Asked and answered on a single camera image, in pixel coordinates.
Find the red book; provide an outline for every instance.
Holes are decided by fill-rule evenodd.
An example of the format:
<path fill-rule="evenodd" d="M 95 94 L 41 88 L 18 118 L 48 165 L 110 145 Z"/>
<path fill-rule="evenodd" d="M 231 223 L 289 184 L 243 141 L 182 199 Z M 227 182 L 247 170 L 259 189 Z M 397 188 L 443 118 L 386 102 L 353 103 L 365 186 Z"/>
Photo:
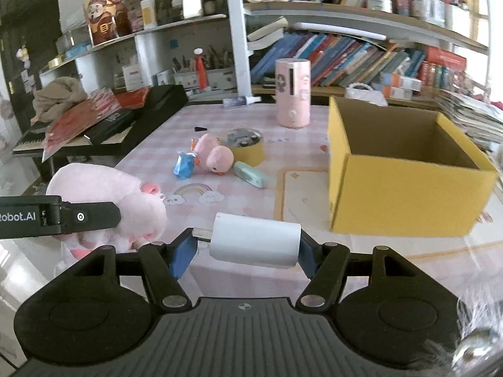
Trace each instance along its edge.
<path fill-rule="evenodd" d="M 318 45 L 318 48 L 316 48 L 313 52 L 309 54 L 307 59 L 311 61 L 311 66 L 318 58 L 320 51 L 324 51 L 326 47 L 329 46 L 333 40 L 335 40 L 335 38 L 336 37 L 334 35 L 330 35 L 325 41 L 323 41 L 320 45 Z"/>
<path fill-rule="evenodd" d="M 430 62 L 435 65 L 442 65 L 443 67 L 450 68 L 453 71 L 466 71 L 466 58 L 456 55 L 453 52 L 429 46 L 426 50 L 426 54 L 426 62 Z"/>
<path fill-rule="evenodd" d="M 355 51 L 359 47 L 361 47 L 361 45 L 358 44 L 356 41 L 351 42 L 351 44 L 349 44 L 349 46 L 341 55 L 339 55 L 337 58 L 334 58 L 334 60 L 330 62 L 329 66 L 327 66 L 325 70 L 316 79 L 311 81 L 311 85 L 317 85 L 319 81 L 326 78 L 337 65 L 339 65 L 342 61 L 344 61 L 348 57 L 348 55 L 350 55 L 353 51 Z"/>
<path fill-rule="evenodd" d="M 423 82 L 423 85 L 427 85 L 428 74 L 431 69 L 431 65 L 428 62 L 423 62 L 417 73 L 417 78 Z"/>

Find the tape roll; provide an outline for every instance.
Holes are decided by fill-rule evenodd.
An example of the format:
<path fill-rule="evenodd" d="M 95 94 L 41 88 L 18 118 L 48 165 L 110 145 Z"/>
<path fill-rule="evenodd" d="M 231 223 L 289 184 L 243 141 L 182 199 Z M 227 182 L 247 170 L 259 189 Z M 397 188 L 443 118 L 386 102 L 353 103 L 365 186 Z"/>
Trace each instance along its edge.
<path fill-rule="evenodd" d="M 258 142 L 242 147 L 239 139 L 243 137 L 258 137 Z M 235 128 L 228 131 L 222 140 L 223 145 L 231 149 L 234 161 L 242 161 L 248 166 L 256 167 L 266 158 L 263 152 L 263 136 L 258 130 L 249 128 Z"/>

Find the pink plush duck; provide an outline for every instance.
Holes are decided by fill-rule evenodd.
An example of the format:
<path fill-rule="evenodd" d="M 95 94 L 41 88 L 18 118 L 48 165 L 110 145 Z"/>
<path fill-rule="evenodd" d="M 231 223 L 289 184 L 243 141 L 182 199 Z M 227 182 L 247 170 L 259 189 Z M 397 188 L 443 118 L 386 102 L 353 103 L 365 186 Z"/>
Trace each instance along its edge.
<path fill-rule="evenodd" d="M 218 175 L 223 175 L 230 170 L 234 163 L 232 151 L 220 145 L 220 141 L 212 134 L 206 133 L 199 139 L 195 148 L 195 164 L 204 171 L 212 171 Z"/>

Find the white cylinder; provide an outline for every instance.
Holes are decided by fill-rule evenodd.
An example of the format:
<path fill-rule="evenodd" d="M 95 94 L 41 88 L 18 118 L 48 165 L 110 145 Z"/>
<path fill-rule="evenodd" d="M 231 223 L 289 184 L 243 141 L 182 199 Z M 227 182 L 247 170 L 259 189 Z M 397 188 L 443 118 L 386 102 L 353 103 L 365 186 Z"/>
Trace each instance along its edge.
<path fill-rule="evenodd" d="M 142 0 L 141 14 L 143 17 L 143 28 L 148 30 L 157 27 L 157 15 L 155 14 L 155 0 Z"/>
<path fill-rule="evenodd" d="M 210 255 L 219 261 L 292 268 L 297 263 L 299 244 L 300 224 L 218 212 Z"/>

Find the white canister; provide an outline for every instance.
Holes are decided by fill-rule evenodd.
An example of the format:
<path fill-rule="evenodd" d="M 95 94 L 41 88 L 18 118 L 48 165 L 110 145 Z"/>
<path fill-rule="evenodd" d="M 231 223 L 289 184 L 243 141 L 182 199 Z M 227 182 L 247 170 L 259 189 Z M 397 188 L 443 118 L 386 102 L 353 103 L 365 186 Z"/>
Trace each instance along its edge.
<path fill-rule="evenodd" d="M 155 14 L 155 0 L 142 0 L 141 14 L 143 16 L 143 28 L 148 30 L 157 27 L 157 15 Z"/>

